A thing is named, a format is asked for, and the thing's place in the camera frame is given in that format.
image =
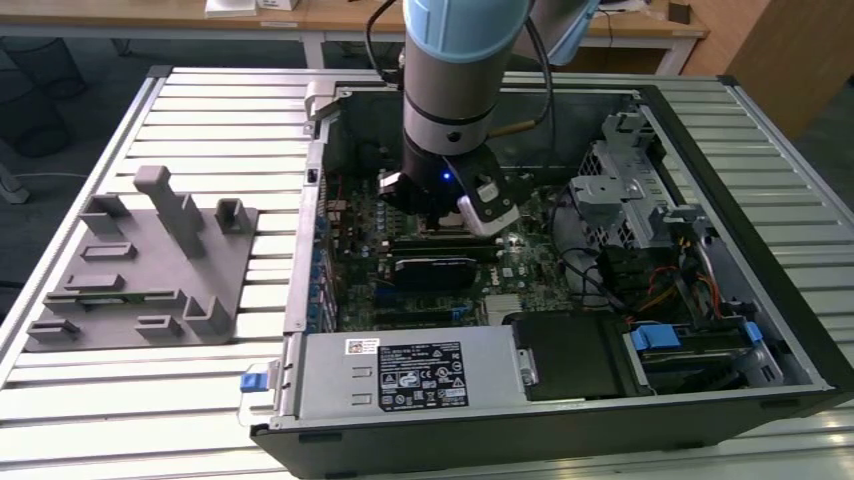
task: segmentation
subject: motherboard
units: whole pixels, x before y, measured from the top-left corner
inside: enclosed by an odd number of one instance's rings
[[[327,178],[337,331],[500,324],[576,302],[548,232],[557,190],[539,187],[520,221],[476,238],[451,214],[428,228],[377,200],[376,179]]]

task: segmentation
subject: power supply label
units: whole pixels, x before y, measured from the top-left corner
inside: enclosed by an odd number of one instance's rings
[[[459,342],[380,346],[377,363],[383,411],[468,406]]]

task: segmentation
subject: wooden desk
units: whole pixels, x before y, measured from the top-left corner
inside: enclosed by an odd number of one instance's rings
[[[666,0],[654,0],[660,10]],[[299,40],[308,68],[323,68],[325,41],[359,41],[377,0],[303,0],[296,10],[259,9],[255,17],[204,18],[204,0],[0,0],[0,35]],[[403,41],[400,5],[376,23],[376,41]],[[694,44],[706,36],[699,23],[682,25],[643,13],[593,19],[584,47],[648,48],[667,53],[659,74],[678,74]]]

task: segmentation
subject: gray carpet floor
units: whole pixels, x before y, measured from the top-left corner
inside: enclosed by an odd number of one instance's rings
[[[88,83],[86,92],[57,106],[73,134],[73,144],[38,159],[20,157],[0,143],[0,161],[14,174],[65,172],[86,174],[109,141],[150,65],[204,67],[304,68],[296,42],[137,40],[132,54],[118,57],[105,39],[69,39],[69,50]],[[336,44],[324,46],[328,68],[365,68],[360,55],[348,55]],[[393,49],[379,52],[393,58]],[[0,54],[0,68],[9,62]],[[512,70],[536,70],[524,59]],[[796,142],[807,160],[846,203],[854,205],[854,88],[843,88],[808,132]],[[30,192],[25,205],[0,201],[0,280],[24,282],[50,241],[56,227],[80,189],[73,177],[21,178]],[[0,288],[0,318],[16,291]]]

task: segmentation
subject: red wire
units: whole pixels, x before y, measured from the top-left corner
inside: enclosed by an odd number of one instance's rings
[[[703,275],[698,275],[696,278],[708,287],[708,293],[711,294],[711,307],[715,311],[715,316],[718,318],[722,318],[723,315],[720,315],[720,291],[718,290],[718,285]]]
[[[647,295],[652,295],[652,290],[655,290],[655,277],[658,276],[659,273],[666,272],[668,270],[676,270],[676,267],[674,266],[658,267],[655,270],[652,270],[652,275],[650,276],[650,288],[647,288],[646,290]]]

